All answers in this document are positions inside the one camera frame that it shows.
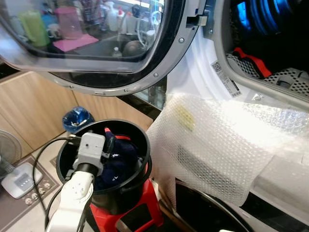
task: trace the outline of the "black bucket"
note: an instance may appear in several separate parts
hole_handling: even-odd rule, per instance
[[[150,157],[150,145],[147,135],[137,125],[124,120],[104,120],[89,124],[75,133],[82,136],[86,132],[105,135],[104,128],[108,127],[114,134],[123,134],[131,138],[132,143],[138,148],[138,156],[143,158],[142,165],[125,182],[100,191],[94,191],[92,203],[104,208],[111,215],[117,215],[132,209],[140,200],[143,190],[143,183],[148,179],[152,162]],[[65,142],[59,151],[56,161],[58,177],[65,182],[68,170],[73,169],[72,165],[77,156],[77,148]]]

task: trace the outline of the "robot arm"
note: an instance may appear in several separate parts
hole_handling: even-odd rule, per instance
[[[82,136],[78,158],[73,164],[75,172],[63,186],[60,204],[46,232],[78,232],[83,230],[84,209],[91,202],[93,180],[103,171],[101,156],[105,137],[94,133]]]

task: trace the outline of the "red stool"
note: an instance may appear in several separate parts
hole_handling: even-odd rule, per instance
[[[142,232],[147,228],[151,227],[152,225],[156,225],[157,227],[163,225],[163,217],[159,208],[158,201],[156,199],[154,187],[150,179],[146,180],[146,182],[144,183],[143,194],[140,198],[140,201],[133,209],[129,210],[124,214],[109,215],[106,213],[106,211],[104,211],[104,209],[98,208],[93,204],[90,205],[90,208],[96,220],[98,228],[100,229],[100,232],[117,232],[117,221],[142,204],[147,205],[152,219],[135,231]]]

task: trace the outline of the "wooden cabinet door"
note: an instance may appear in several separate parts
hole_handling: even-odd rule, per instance
[[[143,130],[148,130],[153,120],[117,97],[100,97],[74,92],[81,107],[88,110],[96,121],[123,119],[133,122]]]
[[[0,83],[2,115],[33,149],[64,131],[62,117],[76,105],[71,90],[35,72]]]
[[[17,131],[5,120],[5,118],[0,115],[0,130],[4,130],[6,132],[14,135],[21,144],[22,149],[22,157],[28,155],[33,151],[33,149],[26,143],[26,141],[17,133]]]

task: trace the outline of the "barcode label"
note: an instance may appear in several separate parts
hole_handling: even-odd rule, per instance
[[[227,91],[230,93],[230,95],[233,98],[241,95],[241,92],[240,92],[239,88],[237,87],[237,85],[235,84],[235,82],[232,81],[229,77],[227,77],[224,74],[224,72],[223,72],[223,70],[220,66],[220,63],[218,61],[215,61],[211,65],[212,65],[213,69],[216,71],[217,75],[219,76],[220,80],[224,84]]]

